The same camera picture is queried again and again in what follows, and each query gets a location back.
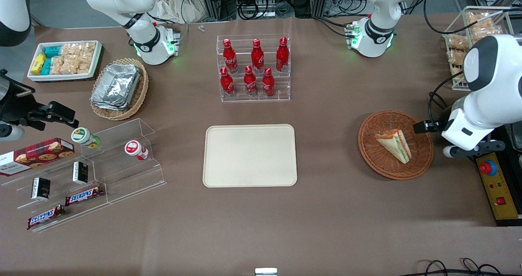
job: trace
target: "table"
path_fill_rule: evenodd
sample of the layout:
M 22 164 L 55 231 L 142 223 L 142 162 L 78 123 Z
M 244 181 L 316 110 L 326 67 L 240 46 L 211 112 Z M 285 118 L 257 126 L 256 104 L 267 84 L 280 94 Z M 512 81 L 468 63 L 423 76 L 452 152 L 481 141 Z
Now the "table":
M 430 18 L 442 29 L 454 17 Z M 222 104 L 216 36 L 271 32 L 291 33 L 292 100 Z M 179 57 L 147 66 L 151 84 L 135 116 L 156 131 L 153 151 L 168 183 L 40 234 L 25 230 L 28 214 L 15 210 L 14 191 L 0 189 L 0 274 L 233 276 L 277 267 L 282 276 L 393 276 L 423 271 L 432 259 L 462 268 L 460 257 L 520 274 L 522 229 L 493 227 L 477 169 L 444 157 L 441 137 L 433 135 L 431 168 L 412 181 L 385 179 L 360 156 L 356 134 L 366 116 L 398 109 L 425 119 L 427 93 L 449 76 L 443 42 L 421 16 L 404 16 L 397 33 L 385 55 L 369 59 L 313 20 L 205 24 L 204 33 L 190 25 Z M 58 40 L 99 40 L 102 66 L 136 57 L 122 28 L 37 28 L 37 42 Z M 92 82 L 24 81 L 39 102 L 76 109 L 93 132 L 118 124 L 92 112 Z M 446 87 L 440 94 L 462 96 Z M 206 188 L 205 131 L 225 124 L 291 124 L 297 184 Z M 27 129 L 1 151 L 69 134 L 62 124 Z

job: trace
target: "sandwich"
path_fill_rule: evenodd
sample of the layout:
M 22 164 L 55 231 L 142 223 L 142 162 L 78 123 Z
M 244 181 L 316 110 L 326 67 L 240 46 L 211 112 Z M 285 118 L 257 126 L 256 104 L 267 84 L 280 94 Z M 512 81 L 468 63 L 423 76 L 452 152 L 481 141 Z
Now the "sandwich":
M 401 129 L 385 131 L 382 135 L 375 135 L 375 138 L 379 144 L 382 144 L 388 152 L 392 153 L 403 164 L 410 161 L 410 148 Z

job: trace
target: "small bottle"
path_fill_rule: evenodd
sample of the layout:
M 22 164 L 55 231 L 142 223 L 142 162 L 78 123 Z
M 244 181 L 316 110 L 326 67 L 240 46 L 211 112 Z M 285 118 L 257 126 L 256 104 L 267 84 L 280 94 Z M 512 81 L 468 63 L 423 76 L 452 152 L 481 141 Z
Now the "small bottle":
M 224 39 L 223 46 L 225 47 L 223 51 L 223 57 L 225 59 L 225 65 L 227 66 L 229 73 L 237 73 L 237 57 L 235 56 L 235 51 L 232 48 L 232 45 L 230 44 L 230 40 L 227 38 Z
M 247 65 L 245 67 L 245 77 L 243 77 L 245 82 L 246 94 L 248 96 L 256 96 L 257 95 L 257 86 L 256 86 L 256 77 L 252 74 L 252 66 Z
M 254 46 L 251 53 L 254 74 L 261 74 L 263 73 L 263 68 L 265 68 L 265 54 L 261 50 L 261 41 L 255 38 L 252 41 L 252 45 Z
M 276 70 L 279 72 L 288 72 L 288 59 L 290 51 L 287 47 L 288 39 L 284 36 L 279 39 L 279 48 L 276 52 Z
M 149 159 L 149 150 L 142 146 L 137 140 L 131 140 L 125 145 L 125 153 L 143 161 Z
M 221 87 L 223 88 L 223 94 L 226 98 L 235 97 L 235 88 L 232 77 L 228 74 L 227 68 L 223 67 L 220 70 L 221 74 Z
M 98 148 L 101 143 L 100 138 L 90 133 L 85 127 L 78 127 L 73 130 L 71 140 L 88 148 Z
M 266 98 L 274 96 L 274 77 L 272 76 L 272 69 L 269 67 L 265 68 L 265 76 L 263 76 L 263 93 Z

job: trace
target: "white cloth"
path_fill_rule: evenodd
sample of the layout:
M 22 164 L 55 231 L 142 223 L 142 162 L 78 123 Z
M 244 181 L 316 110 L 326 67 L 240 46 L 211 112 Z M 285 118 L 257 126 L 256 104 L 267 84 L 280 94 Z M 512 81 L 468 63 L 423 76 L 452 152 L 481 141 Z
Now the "white cloth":
M 154 17 L 176 21 L 179 23 L 194 23 L 207 17 L 203 0 L 156 0 L 157 11 Z

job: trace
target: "round wicker basket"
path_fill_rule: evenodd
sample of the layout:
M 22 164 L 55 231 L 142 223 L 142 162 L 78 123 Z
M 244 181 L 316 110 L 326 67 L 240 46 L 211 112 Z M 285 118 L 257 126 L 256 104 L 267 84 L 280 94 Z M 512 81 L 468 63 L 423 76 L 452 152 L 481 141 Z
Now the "round wicker basket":
M 107 110 L 96 107 L 93 102 L 91 102 L 91 107 L 96 115 L 107 118 L 110 120 L 118 121 L 129 118 L 130 116 L 136 114 L 139 108 L 142 106 L 143 101 L 145 100 L 145 95 L 147 94 L 147 90 L 149 88 L 149 76 L 147 75 L 147 71 L 143 64 L 135 59 L 120 59 L 112 62 L 111 64 L 133 64 L 140 68 L 140 75 L 138 79 L 138 84 L 136 85 L 136 90 L 134 90 L 134 95 L 132 97 L 132 101 L 130 102 L 129 109 L 125 111 L 117 111 L 117 110 Z M 98 83 L 100 82 L 101 75 L 107 69 L 108 65 L 103 68 L 103 71 L 98 75 L 96 82 L 93 86 L 93 92 L 96 89 Z
M 433 143 L 429 135 L 416 135 L 413 125 L 418 121 L 396 110 L 373 113 L 362 122 L 358 147 L 368 165 L 384 177 L 405 181 L 421 176 L 433 160 Z M 375 139 L 377 133 L 401 129 L 411 151 L 411 159 L 403 164 Z

